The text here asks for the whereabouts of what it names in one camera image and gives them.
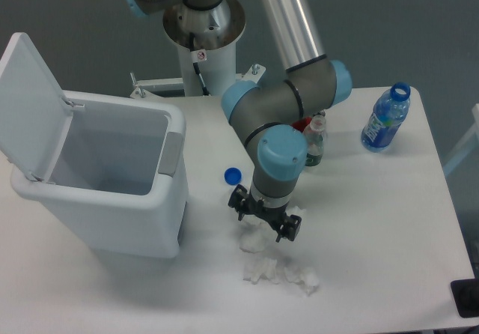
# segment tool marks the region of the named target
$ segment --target metal bracket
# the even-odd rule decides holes
[[[258,83],[265,72],[266,67],[261,66],[260,64],[253,64],[245,74],[237,73],[236,80],[253,81],[254,83]],[[129,75],[133,84],[133,92],[130,96],[133,98],[138,97],[138,95],[140,98],[146,98],[147,94],[145,91],[158,93],[167,91],[182,91],[184,88],[182,78],[147,79],[137,81],[133,72],[130,72]]]

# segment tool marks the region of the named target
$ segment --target gray wall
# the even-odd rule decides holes
[[[284,76],[259,0],[240,0],[247,29],[238,71],[256,61],[266,84]],[[422,96],[440,158],[472,125],[479,103],[479,0],[309,0],[330,58],[355,87],[399,80]],[[180,76],[162,14],[135,18],[124,0],[0,0],[0,51],[27,32],[64,89],[127,96],[137,79]],[[449,178],[466,240],[479,238],[479,151]]]

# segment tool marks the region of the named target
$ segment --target plastic bottle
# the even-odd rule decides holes
[[[373,108],[369,122],[362,130],[362,144],[372,152],[385,150],[406,119],[411,88],[398,82],[382,94]]]
[[[306,155],[306,166],[312,167],[320,164],[324,153],[324,142],[326,140],[326,118],[323,115],[315,115],[303,131],[308,142],[308,154]]]

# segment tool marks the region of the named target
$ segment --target bottle label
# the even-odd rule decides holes
[[[388,123],[390,121],[387,118],[381,119],[376,116],[376,113],[373,113],[369,118],[369,123],[362,132],[363,140],[371,147],[383,148],[388,146],[399,129],[400,124],[392,126]]]

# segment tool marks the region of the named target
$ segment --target black cable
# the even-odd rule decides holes
[[[479,325],[476,325],[475,327],[470,327],[470,328],[464,330],[461,334],[470,334],[470,333],[474,332],[477,328],[479,328]]]
[[[189,51],[190,52],[195,51],[195,34],[194,33],[189,34]],[[200,66],[198,66],[197,62],[193,62],[193,69],[195,70],[195,73],[198,76],[198,79],[200,81],[200,86],[201,86],[201,90],[203,91],[203,95],[209,96],[210,93],[207,89],[206,83],[204,82],[203,76],[201,75]]]

